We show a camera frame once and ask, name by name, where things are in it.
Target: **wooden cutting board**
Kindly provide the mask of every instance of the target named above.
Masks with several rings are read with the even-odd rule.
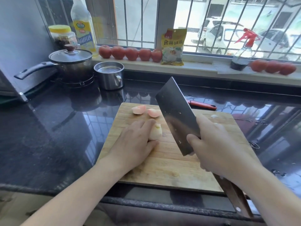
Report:
[[[133,114],[131,108],[137,105],[141,104],[121,104],[98,159],[107,155],[123,128],[134,121],[146,121],[151,118],[147,112],[142,115]],[[160,109],[157,105],[146,105],[146,109],[150,108]],[[238,142],[241,149],[258,160],[231,114],[198,109],[193,109],[193,112],[195,115],[201,113],[211,121],[222,124],[231,137]],[[211,117],[213,114],[216,114],[218,117],[213,119]],[[160,139],[160,144],[140,166],[127,173],[120,181],[186,190],[223,192],[213,174],[200,168],[196,155],[184,157],[181,154],[164,117],[159,116],[155,120],[162,127],[163,136]]]

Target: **red peeler handle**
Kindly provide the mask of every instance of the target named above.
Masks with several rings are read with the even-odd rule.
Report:
[[[210,109],[210,110],[216,110],[216,106],[215,105],[210,105],[210,104],[206,104],[206,103],[202,103],[202,102],[196,102],[196,101],[190,101],[187,100],[188,104],[193,105],[193,106],[197,106],[200,108],[206,108],[206,109]]]

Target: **black granite countertop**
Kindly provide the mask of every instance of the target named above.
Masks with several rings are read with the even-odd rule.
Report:
[[[156,82],[150,82],[146,80],[154,79],[154,75],[143,73],[143,81],[133,80],[136,74],[126,74],[129,79],[117,91],[99,91],[97,84],[69,91],[50,84],[26,104],[0,107],[0,190],[56,195],[88,171],[98,158],[120,104],[157,105],[155,94],[169,78],[166,75],[157,78],[156,74]],[[180,88],[186,98],[216,105],[217,111],[231,113],[234,118],[251,120],[237,123],[247,140],[260,147],[254,149],[258,158],[301,197],[300,97],[237,91],[230,87],[242,88],[237,82],[187,79],[176,78],[183,84]],[[258,85],[253,85],[253,89],[259,91]],[[268,124],[254,122],[263,119]],[[144,195],[146,190],[151,194]],[[208,196],[220,198],[216,206],[206,201]],[[186,212],[196,214],[200,209],[203,214],[204,209],[216,209],[219,212],[211,215],[227,213],[239,218],[227,198],[201,192],[118,183],[103,202],[130,206],[136,203],[149,208],[161,203],[169,206],[166,208],[170,211],[186,206]]]

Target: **hand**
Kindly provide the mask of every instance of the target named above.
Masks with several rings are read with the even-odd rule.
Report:
[[[125,173],[140,165],[159,141],[148,142],[154,119],[135,121],[122,130],[120,136],[109,151],[108,157],[125,170]]]
[[[187,141],[199,158],[202,169],[233,181],[247,164],[258,163],[240,149],[223,125],[212,123],[204,115],[198,115],[197,122],[201,130],[201,140],[189,134]]]

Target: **yellow package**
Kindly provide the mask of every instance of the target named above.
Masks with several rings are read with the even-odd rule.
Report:
[[[184,65],[182,61],[182,55],[186,34],[187,29],[167,29],[167,32],[165,34],[162,34],[161,64],[169,64],[176,66]]]

